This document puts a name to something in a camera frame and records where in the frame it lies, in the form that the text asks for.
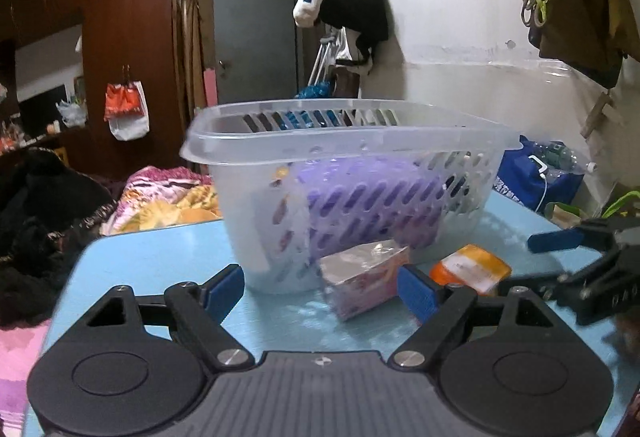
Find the blue table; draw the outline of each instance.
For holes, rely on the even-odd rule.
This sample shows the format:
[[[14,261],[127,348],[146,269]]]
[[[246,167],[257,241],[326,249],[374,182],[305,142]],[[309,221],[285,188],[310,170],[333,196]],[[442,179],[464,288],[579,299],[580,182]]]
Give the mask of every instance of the blue table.
[[[529,255],[526,240],[532,233],[554,227],[507,198],[492,192],[473,242],[492,251],[513,268],[514,274],[565,269],[577,271],[598,253],[575,249],[553,255]],[[234,261],[222,222],[169,227],[156,231],[118,235],[92,243],[71,276],[52,320],[47,349],[110,287],[133,286],[140,295],[161,293],[185,280],[202,283]],[[556,308],[571,326],[574,316]],[[377,349],[386,359],[416,325],[399,300],[349,322],[338,321],[320,293],[260,295],[246,291],[223,326],[256,357],[268,349],[284,351],[359,351]],[[168,337],[167,331],[149,331]],[[607,340],[614,334],[611,322],[576,328],[580,337],[611,369],[616,384],[614,398],[600,427],[600,437],[610,437],[640,382],[640,367],[618,355]],[[31,411],[25,437],[39,437],[41,429]]]

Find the black clothing pile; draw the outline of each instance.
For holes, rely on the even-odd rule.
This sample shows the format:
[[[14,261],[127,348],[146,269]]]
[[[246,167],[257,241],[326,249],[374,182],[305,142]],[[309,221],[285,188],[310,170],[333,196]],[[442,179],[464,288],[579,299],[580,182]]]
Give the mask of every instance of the black clothing pile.
[[[0,179],[0,327],[50,318],[94,226],[115,209],[109,191],[31,149]]]

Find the brown cabinet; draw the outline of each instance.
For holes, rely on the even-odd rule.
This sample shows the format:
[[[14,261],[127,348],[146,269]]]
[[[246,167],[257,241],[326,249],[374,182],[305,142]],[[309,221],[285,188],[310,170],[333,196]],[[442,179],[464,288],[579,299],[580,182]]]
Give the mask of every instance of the brown cabinet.
[[[11,35],[19,45],[69,27],[73,20],[82,21],[89,119],[82,143],[68,148],[74,168],[124,178],[149,164],[168,168],[184,163],[178,156],[184,131],[174,68],[172,0],[9,2],[15,32],[0,26],[0,39]],[[5,5],[6,0],[0,0],[0,13]],[[126,78],[142,82],[150,131],[140,140],[124,142],[111,135],[103,115],[107,83],[121,83]]]

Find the clear plastic basket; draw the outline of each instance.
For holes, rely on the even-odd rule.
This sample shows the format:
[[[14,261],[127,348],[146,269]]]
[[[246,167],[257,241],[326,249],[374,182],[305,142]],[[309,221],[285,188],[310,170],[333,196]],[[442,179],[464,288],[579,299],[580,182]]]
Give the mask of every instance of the clear plastic basket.
[[[319,287],[319,257],[394,238],[430,258],[476,226],[504,125],[392,100],[284,100],[200,112],[180,152],[206,164],[247,285]]]

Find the television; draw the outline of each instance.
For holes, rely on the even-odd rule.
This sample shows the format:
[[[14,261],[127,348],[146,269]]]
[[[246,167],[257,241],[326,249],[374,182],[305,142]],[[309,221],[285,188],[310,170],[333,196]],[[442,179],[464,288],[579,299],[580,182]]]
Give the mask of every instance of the television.
[[[36,94],[18,104],[22,129],[31,138],[37,138],[47,133],[47,125],[55,120],[60,122],[60,130],[64,130],[65,124],[56,108],[56,103],[66,102],[66,89],[64,85],[55,87],[49,91]]]

